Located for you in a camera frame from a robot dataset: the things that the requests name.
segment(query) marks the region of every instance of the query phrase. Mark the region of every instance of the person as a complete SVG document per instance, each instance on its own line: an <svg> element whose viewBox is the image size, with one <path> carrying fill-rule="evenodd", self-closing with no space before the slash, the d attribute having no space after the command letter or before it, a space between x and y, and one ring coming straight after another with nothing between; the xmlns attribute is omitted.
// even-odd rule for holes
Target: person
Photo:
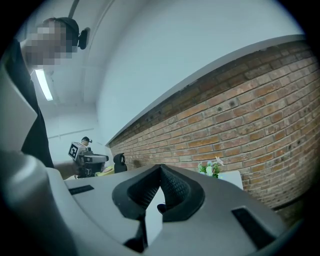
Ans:
<svg viewBox="0 0 320 256"><path fill-rule="evenodd" d="M13 83L37 113L21 151L36 157L46 167L57 169L63 179L78 175L78 168L74 161L52 161L46 125L38 105L31 73L54 65L60 58L68 57L77 49L78 40L79 27L75 20L68 17L49 18L26 40L18 42L14 39L1 60Z"/></svg>
<svg viewBox="0 0 320 256"><path fill-rule="evenodd" d="M82 140L81 140L82 145L87 147L89 145L89 143L92 143L92 140L90 140L87 136L82 138Z"/></svg>

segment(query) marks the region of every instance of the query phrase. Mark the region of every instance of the black slot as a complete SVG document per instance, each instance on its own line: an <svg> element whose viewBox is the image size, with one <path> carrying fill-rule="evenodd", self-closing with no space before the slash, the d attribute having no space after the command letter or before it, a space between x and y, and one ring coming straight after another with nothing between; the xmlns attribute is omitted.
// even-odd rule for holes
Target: black slot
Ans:
<svg viewBox="0 0 320 256"><path fill-rule="evenodd" d="M232 210L233 215L236 217L238 222L241 224L247 235L254 242L256 247L262 249L275 238L270 235L250 214L250 212L245 208L239 208Z"/></svg>
<svg viewBox="0 0 320 256"><path fill-rule="evenodd" d="M76 195L76 194L80 194L80 193L87 192L90 190L94 190L94 188L90 185L85 185L85 186L78 186L75 188L70 188L69 192L71 195Z"/></svg>

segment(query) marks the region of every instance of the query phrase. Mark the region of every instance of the yellow object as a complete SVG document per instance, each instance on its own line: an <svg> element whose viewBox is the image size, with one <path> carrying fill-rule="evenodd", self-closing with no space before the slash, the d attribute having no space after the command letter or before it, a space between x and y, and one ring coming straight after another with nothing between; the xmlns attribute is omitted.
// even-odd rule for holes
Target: yellow object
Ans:
<svg viewBox="0 0 320 256"><path fill-rule="evenodd" d="M115 173L115 168L113 166L109 166L103 170L104 172L96 172L95 176L107 176Z"/></svg>

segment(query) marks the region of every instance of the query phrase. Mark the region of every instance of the white wall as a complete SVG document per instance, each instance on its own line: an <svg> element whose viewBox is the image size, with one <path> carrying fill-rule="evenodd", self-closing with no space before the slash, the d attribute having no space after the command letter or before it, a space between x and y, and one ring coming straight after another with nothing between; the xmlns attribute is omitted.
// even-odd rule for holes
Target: white wall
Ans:
<svg viewBox="0 0 320 256"><path fill-rule="evenodd" d="M103 143L206 73L302 34L271 0L149 1L105 72L97 99Z"/></svg>
<svg viewBox="0 0 320 256"><path fill-rule="evenodd" d="M113 165L111 150L101 144L101 131L97 122L94 104L81 106L40 107L49 140L49 149L53 162L70 161L68 151L71 142L81 142L89 137L89 144L95 154L107 155L109 161L105 166Z"/></svg>

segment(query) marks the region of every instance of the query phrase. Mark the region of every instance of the ceiling light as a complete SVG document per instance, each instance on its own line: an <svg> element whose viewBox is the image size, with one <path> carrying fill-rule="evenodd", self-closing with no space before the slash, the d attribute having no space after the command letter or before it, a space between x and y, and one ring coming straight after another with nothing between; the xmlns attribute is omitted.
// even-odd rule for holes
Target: ceiling light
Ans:
<svg viewBox="0 0 320 256"><path fill-rule="evenodd" d="M35 74L36 74L36 77L38 78L39 84L41 86L42 92L43 92L46 100L52 101L54 98L52 98L51 92L49 90L44 70L43 69L36 69Z"/></svg>

